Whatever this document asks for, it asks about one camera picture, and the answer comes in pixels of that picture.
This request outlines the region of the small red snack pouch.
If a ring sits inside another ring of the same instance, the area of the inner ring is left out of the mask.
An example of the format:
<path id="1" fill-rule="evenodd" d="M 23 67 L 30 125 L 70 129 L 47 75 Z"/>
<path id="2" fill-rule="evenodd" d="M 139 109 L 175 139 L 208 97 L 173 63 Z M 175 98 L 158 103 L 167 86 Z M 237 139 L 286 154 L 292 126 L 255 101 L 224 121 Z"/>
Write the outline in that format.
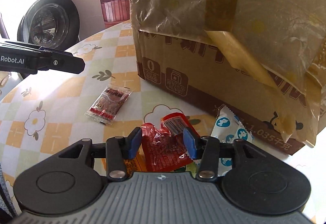
<path id="1" fill-rule="evenodd" d="M 183 143 L 184 128 L 195 131 L 189 119 L 180 112 L 164 116 L 159 128 L 152 123 L 144 123 L 141 126 L 141 147 L 148 172 L 196 173 L 197 165 L 188 156 Z"/>

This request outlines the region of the yellow biscuit package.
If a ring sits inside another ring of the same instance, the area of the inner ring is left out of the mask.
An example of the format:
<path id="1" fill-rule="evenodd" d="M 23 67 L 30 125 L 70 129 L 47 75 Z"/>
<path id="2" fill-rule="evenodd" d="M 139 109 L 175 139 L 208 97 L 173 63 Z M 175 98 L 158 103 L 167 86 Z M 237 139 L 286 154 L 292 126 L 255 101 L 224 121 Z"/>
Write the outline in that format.
<path id="1" fill-rule="evenodd" d="M 147 172 L 145 159 L 139 152 L 133 159 L 124 160 L 124 164 L 129 176 L 134 172 Z"/>

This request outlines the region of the white blue rabbit candy packet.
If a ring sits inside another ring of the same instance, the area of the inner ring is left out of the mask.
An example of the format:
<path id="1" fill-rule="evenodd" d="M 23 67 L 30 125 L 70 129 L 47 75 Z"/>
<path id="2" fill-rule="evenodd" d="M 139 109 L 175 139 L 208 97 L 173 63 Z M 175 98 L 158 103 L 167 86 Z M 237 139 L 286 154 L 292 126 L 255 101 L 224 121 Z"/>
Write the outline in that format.
<path id="1" fill-rule="evenodd" d="M 252 133 L 244 127 L 237 115 L 225 105 L 219 108 L 211 136 L 217 138 L 221 143 L 231 145 L 236 139 L 250 143 L 254 140 Z"/>

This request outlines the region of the small clear red candy packet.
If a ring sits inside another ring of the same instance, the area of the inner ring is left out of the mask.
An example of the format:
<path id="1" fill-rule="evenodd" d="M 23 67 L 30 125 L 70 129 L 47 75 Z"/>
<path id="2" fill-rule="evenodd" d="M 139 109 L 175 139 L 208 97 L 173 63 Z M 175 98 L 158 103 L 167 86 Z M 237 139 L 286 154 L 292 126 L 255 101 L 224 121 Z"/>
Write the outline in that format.
<path id="1" fill-rule="evenodd" d="M 132 90 L 109 84 L 95 102 L 86 111 L 85 115 L 104 125 L 112 124 L 118 111 L 131 95 Z"/>

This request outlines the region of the washing machine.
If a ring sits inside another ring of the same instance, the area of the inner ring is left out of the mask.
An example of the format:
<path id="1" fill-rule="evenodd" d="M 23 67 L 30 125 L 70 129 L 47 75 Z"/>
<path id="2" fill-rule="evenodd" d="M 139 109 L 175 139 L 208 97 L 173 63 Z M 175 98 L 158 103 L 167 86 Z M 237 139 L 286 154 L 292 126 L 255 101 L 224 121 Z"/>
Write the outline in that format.
<path id="1" fill-rule="evenodd" d="M 72 0 L 1 0 L 1 38 L 66 50 L 79 42 Z"/>

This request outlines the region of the checkered floral tablecloth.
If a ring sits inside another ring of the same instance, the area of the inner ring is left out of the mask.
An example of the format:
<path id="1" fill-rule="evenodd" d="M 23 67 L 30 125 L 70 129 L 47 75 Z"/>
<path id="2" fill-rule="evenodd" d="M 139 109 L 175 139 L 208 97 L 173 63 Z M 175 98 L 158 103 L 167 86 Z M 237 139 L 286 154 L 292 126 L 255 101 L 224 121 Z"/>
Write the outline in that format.
<path id="1" fill-rule="evenodd" d="M 81 138 L 99 143 L 145 122 L 159 126 L 173 112 L 185 114 L 201 135 L 211 132 L 214 117 L 139 77 L 129 22 L 88 37 L 70 52 L 85 61 L 81 74 L 41 71 L 23 81 L 15 73 L 1 74 L 1 175 L 8 193 L 22 171 Z M 86 111 L 109 83 L 132 93 L 105 126 Z"/>

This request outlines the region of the cardboard box with plastic liner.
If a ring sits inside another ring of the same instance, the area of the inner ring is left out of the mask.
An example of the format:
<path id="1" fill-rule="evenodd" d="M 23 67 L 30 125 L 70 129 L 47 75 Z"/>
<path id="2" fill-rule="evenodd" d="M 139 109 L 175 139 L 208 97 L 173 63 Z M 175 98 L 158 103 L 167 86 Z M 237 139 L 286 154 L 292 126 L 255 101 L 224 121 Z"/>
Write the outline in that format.
<path id="1" fill-rule="evenodd" d="M 288 154 L 325 127 L 325 0 L 130 0 L 138 74 Z"/>

